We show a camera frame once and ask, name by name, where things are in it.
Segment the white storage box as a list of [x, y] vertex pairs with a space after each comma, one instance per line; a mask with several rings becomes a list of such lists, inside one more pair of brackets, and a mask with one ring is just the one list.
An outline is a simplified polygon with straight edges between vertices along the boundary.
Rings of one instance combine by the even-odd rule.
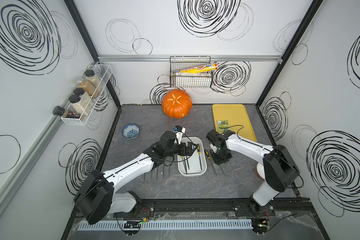
[[177, 156], [178, 170], [179, 170], [180, 174], [182, 176], [186, 177], [186, 178], [199, 177], [199, 176], [203, 175], [207, 171], [207, 161], [206, 161], [206, 156], [205, 156], [204, 146], [203, 146], [202, 140], [200, 138], [198, 138], [198, 137], [190, 137], [190, 139], [194, 144], [196, 144], [196, 145], [199, 144], [200, 145], [203, 171], [201, 171], [201, 169], [200, 169], [198, 150], [196, 150], [194, 152], [194, 154], [189, 157], [190, 170], [188, 170], [188, 168], [187, 168], [187, 170], [188, 170], [187, 175], [185, 175], [185, 169], [184, 169], [184, 165], [182, 163], [181, 156]]

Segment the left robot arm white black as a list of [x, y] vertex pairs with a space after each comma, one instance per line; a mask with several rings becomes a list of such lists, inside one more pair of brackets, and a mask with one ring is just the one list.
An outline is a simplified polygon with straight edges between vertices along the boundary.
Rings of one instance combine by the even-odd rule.
[[126, 164], [105, 172], [92, 171], [76, 193], [74, 208], [90, 225], [109, 214], [130, 213], [140, 199], [133, 192], [119, 194], [118, 190], [140, 175], [156, 169], [168, 157], [192, 156], [199, 147], [192, 141], [183, 143], [182, 136], [183, 132], [166, 131], [158, 142]]

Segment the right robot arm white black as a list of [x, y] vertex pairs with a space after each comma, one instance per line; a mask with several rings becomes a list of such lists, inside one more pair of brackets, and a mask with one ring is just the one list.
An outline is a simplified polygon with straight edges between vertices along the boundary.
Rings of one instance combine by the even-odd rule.
[[237, 152], [255, 160], [263, 167], [264, 182], [251, 196], [251, 204], [254, 207], [267, 205], [300, 176], [300, 170], [283, 145], [263, 145], [242, 138], [230, 130], [221, 134], [211, 130], [206, 138], [212, 148], [211, 157], [216, 165], [228, 162], [232, 158], [232, 152]]

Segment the green snack packet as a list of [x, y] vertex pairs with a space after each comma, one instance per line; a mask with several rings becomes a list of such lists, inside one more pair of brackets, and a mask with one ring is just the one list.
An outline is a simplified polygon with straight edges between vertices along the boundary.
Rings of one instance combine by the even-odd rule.
[[230, 127], [229, 125], [229, 121], [227, 120], [217, 120], [217, 131], [218, 132], [223, 132], [225, 131], [226, 129], [228, 129]]

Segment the yellow plastic tray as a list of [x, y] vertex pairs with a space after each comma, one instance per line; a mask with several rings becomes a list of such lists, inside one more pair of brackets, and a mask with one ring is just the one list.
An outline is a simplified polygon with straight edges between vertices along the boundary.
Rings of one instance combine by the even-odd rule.
[[229, 121], [228, 130], [239, 133], [239, 136], [253, 142], [257, 142], [255, 132], [250, 122], [246, 107], [242, 104], [214, 104], [212, 106], [215, 130], [217, 120]]

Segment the orange pumpkin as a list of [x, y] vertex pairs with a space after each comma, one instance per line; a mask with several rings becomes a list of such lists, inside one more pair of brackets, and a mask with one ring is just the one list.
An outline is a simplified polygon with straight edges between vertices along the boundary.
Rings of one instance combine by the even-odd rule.
[[191, 96], [183, 90], [172, 90], [162, 100], [162, 109], [167, 117], [181, 119], [186, 117], [193, 106]]

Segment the blue patterned ceramic bowl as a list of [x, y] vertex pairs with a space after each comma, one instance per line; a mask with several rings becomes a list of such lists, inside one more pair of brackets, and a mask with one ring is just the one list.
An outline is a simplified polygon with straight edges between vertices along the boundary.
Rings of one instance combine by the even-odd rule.
[[122, 135], [126, 139], [134, 139], [140, 134], [140, 127], [137, 124], [128, 124], [122, 129]]

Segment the yellow snack package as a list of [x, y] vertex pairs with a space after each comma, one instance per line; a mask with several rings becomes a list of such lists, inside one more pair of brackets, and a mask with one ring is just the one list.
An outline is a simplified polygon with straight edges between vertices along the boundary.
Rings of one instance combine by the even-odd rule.
[[213, 64], [207, 64], [207, 65], [203, 65], [203, 66], [197, 66], [197, 67], [193, 67], [193, 68], [189, 68], [189, 69], [180, 70], [180, 71], [177, 71], [177, 73], [198, 74], [198, 73], [210, 72], [210, 71], [217, 70], [217, 69], [218, 69], [218, 64], [213, 63]]

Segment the spice jar white powder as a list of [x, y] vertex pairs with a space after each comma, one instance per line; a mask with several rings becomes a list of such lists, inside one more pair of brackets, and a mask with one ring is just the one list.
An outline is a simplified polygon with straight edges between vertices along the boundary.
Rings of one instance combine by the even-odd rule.
[[90, 96], [88, 95], [88, 93], [84, 89], [76, 88], [73, 90], [73, 94], [76, 94], [79, 97], [81, 97], [81, 99], [83, 99], [87, 103], [89, 109], [92, 108], [93, 102], [92, 102]]

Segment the spice jar brown powder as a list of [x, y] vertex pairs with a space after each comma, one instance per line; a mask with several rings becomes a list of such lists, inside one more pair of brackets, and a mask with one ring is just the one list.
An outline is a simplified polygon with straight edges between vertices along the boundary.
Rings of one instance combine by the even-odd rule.
[[76, 83], [79, 88], [82, 88], [93, 99], [96, 99], [99, 96], [100, 92], [90, 81], [79, 79]]

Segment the spice jar pale powder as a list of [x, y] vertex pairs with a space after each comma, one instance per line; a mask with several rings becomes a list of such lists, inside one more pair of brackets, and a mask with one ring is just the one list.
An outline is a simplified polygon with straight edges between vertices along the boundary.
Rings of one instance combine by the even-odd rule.
[[75, 111], [83, 116], [88, 116], [90, 114], [90, 108], [88, 107], [88, 103], [82, 99], [79, 95], [73, 94], [69, 97], [69, 101], [71, 106], [75, 109]]

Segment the spice jar beige powder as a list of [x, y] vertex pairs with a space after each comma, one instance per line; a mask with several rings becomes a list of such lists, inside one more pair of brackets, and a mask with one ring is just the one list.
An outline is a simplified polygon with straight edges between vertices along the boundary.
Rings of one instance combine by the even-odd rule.
[[101, 80], [94, 70], [86, 70], [84, 72], [84, 80], [90, 82], [96, 90], [102, 89]]

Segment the small dark sauce bottle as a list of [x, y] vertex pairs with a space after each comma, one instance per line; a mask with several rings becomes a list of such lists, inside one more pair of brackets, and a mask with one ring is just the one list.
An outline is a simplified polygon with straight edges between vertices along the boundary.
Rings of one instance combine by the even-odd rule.
[[60, 106], [56, 106], [54, 108], [53, 115], [59, 116], [61, 118], [68, 118], [68, 119], [79, 119], [81, 117], [80, 114], [70, 111], [68, 109], [62, 108]]

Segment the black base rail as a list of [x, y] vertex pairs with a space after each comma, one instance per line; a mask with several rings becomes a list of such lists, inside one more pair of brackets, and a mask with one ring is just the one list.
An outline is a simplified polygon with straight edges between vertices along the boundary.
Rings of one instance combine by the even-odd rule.
[[276, 211], [305, 211], [313, 208], [307, 198], [276, 198], [264, 207], [256, 207], [250, 198], [242, 199], [159, 199], [140, 200], [131, 210], [111, 210], [111, 202], [86, 204], [75, 207], [90, 224], [111, 215], [118, 218], [153, 218], [166, 213], [232, 212], [235, 217], [250, 219], [275, 216]]

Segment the clear acrylic wall shelf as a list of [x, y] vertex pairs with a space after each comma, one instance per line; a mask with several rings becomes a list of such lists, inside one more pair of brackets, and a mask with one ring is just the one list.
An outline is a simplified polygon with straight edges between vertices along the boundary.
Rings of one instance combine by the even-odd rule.
[[111, 66], [103, 64], [91, 65], [85, 70], [69, 96], [68, 113], [61, 117], [66, 125], [92, 128], [99, 125], [103, 111], [112, 100], [107, 87], [112, 73]]

